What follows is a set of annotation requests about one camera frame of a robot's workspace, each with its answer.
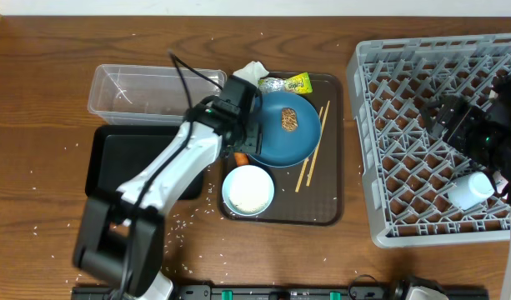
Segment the dark blue plate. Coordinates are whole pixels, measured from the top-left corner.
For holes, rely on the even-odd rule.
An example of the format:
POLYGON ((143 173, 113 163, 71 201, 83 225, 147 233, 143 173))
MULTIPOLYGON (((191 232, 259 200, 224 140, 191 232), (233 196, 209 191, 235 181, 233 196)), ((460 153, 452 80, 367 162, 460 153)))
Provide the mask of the dark blue plate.
POLYGON ((288 168, 313 154, 321 138, 318 111, 306 98, 289 92, 271 92, 257 100, 253 119, 262 125, 260 154, 250 157, 272 168, 288 168), (283 110, 295 112, 297 127, 288 131, 283 126, 283 110))

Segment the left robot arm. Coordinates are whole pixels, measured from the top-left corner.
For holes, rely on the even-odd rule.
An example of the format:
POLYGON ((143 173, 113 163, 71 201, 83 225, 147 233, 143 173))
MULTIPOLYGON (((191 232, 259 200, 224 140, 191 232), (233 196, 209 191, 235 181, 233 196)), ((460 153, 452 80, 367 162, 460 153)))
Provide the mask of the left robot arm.
POLYGON ((217 96, 190 107, 175 138, 115 191, 88 191, 73 265, 112 287, 112 299, 168 299, 161 271, 164 218, 208 165, 227 153, 260 153, 262 126, 251 119, 255 82, 230 76, 217 96))

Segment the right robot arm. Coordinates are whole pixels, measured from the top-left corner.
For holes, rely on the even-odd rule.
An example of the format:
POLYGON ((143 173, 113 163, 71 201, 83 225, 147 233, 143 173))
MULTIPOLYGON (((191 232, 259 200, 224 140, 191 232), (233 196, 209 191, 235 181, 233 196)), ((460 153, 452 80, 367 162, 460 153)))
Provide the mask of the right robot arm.
POLYGON ((498 172, 507 181, 500 194, 510 205, 510 244, 500 297, 511 299, 511 74, 499 77, 491 90, 496 97, 485 111, 449 95, 424 104, 420 113, 431 136, 485 167, 490 178, 498 172))

